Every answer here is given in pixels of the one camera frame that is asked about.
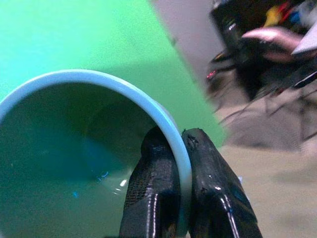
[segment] yellow object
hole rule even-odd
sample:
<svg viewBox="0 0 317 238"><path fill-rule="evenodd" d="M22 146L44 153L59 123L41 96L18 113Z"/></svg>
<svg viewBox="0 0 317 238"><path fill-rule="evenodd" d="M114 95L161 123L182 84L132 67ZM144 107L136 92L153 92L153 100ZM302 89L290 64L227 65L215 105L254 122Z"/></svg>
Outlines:
<svg viewBox="0 0 317 238"><path fill-rule="evenodd" d="M280 12L278 12L278 6L271 7L266 12L266 22L264 24L264 27L277 25L278 22L280 21L281 17L282 16L281 16Z"/></svg>

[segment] gray floor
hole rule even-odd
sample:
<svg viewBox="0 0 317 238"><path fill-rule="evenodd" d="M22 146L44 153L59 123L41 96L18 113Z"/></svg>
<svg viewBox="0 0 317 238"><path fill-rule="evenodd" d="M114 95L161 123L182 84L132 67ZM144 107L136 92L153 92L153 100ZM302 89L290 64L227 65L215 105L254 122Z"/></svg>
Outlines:
<svg viewBox="0 0 317 238"><path fill-rule="evenodd" d="M264 238L317 236L315 156L232 146L221 153L242 176Z"/></svg>
<svg viewBox="0 0 317 238"><path fill-rule="evenodd" d="M317 82L262 98L235 113L248 102L233 78L227 75L221 92L209 97L228 130L220 151L242 176L263 237L317 237L317 136L310 136L317 131L317 93L305 98L309 107L299 100L316 90Z"/></svg>

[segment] gray wall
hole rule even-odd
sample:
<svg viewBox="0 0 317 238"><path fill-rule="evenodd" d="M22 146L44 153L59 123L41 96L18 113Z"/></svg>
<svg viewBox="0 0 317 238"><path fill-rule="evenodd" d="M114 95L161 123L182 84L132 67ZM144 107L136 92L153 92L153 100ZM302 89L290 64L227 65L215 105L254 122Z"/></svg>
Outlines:
<svg viewBox="0 0 317 238"><path fill-rule="evenodd" d="M206 77L208 62L224 47L209 19L211 0L152 0L175 46L198 79Z"/></svg>

